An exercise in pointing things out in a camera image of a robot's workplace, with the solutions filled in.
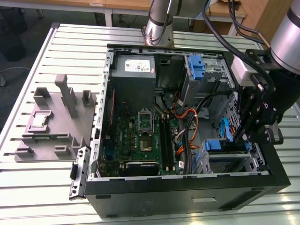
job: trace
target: open computer tower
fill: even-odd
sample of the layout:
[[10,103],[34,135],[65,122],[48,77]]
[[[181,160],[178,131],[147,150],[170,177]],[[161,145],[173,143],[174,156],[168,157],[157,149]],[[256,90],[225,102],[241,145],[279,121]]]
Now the open computer tower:
[[236,90],[229,52],[108,45],[90,148],[78,151],[70,199],[87,198],[101,217],[240,209],[289,179],[273,145],[231,148],[237,93],[216,96],[188,127],[191,173],[184,169],[177,119],[216,91]]

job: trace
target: slotted metal worktable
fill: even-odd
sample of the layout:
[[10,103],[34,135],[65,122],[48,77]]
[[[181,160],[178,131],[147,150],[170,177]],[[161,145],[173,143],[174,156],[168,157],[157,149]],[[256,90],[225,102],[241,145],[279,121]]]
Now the slotted metal worktable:
[[[239,37],[227,40],[242,51],[259,47]],[[174,42],[178,48],[223,50],[207,34],[174,32]],[[50,29],[0,135],[0,224],[295,225],[300,221],[300,120],[295,106],[279,125],[285,142],[276,146],[292,185],[238,211],[101,219],[87,200],[69,201],[71,161],[16,163],[14,153],[33,109],[36,87],[59,91],[54,84],[56,74],[67,74],[68,85],[75,92],[91,90],[98,93],[99,100],[108,43],[143,45],[143,37],[138,29],[68,24]]]

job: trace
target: floor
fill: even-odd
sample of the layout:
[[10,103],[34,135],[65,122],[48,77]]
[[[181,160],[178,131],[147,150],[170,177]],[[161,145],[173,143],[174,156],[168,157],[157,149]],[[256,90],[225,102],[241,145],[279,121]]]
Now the floor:
[[[98,25],[105,26],[103,14],[44,10],[44,17],[40,19],[34,9],[24,9],[23,16],[28,29],[20,36],[26,48],[26,57],[17,62],[9,62],[0,53],[0,71],[12,67],[31,68],[53,22],[96,25],[97,20]],[[148,18],[146,16],[114,15],[113,20],[116,27],[141,28],[147,24]],[[176,31],[189,31],[188,20],[174,19],[173,29]],[[29,71],[26,69],[11,69],[1,73],[7,83],[4,88],[0,88],[0,132],[28,73]]]

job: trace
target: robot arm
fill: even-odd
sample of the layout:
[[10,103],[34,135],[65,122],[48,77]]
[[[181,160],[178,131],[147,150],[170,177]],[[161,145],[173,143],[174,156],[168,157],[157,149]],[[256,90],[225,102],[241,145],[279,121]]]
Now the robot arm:
[[300,0],[294,0],[268,50],[247,50],[246,55],[269,73],[274,90],[258,73],[235,57],[232,71],[240,85],[240,126],[236,143],[251,141],[282,144],[278,123],[300,97]]
[[153,0],[147,27],[142,29],[146,45],[172,46],[173,16],[195,18],[201,14],[204,4],[205,0]]
[[[192,18],[200,16],[201,11],[202,13],[207,11],[209,3],[209,0],[153,0],[147,27],[142,30],[145,44],[172,46],[173,16]],[[203,17],[213,31],[207,16]],[[217,31],[213,33],[219,41],[223,39]],[[239,86],[240,115],[240,126],[234,135],[236,143],[245,141],[262,144],[283,143],[278,123],[281,122],[285,111],[300,97],[299,40],[300,0],[294,0],[269,49],[247,50],[243,60],[242,57],[235,56],[231,69]]]

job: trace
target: motherboard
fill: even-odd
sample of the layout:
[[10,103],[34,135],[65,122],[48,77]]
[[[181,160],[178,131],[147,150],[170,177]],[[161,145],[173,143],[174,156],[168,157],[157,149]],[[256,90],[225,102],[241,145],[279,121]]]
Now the motherboard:
[[[105,148],[106,161],[101,164],[102,175],[180,174],[172,143],[179,129],[176,119],[140,111],[137,116],[119,116],[116,124],[114,147]],[[128,174],[130,168],[138,174]]]

